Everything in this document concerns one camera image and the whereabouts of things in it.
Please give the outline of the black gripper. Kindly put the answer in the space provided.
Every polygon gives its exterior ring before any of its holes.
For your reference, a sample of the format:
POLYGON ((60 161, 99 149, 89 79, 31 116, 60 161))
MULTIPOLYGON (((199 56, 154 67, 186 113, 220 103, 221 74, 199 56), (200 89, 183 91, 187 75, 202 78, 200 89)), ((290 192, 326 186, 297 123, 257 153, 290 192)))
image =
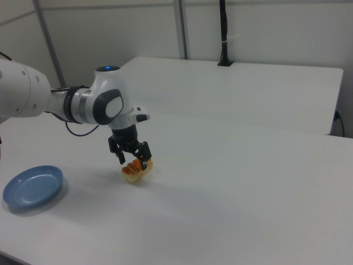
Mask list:
POLYGON ((121 165, 125 163, 123 151, 133 152, 144 171, 147 169, 147 162, 152 158, 152 154, 148 143, 146 141, 139 142, 137 135, 136 125, 124 129, 112 129, 112 136, 108 138, 108 144, 110 152, 115 154, 121 165))

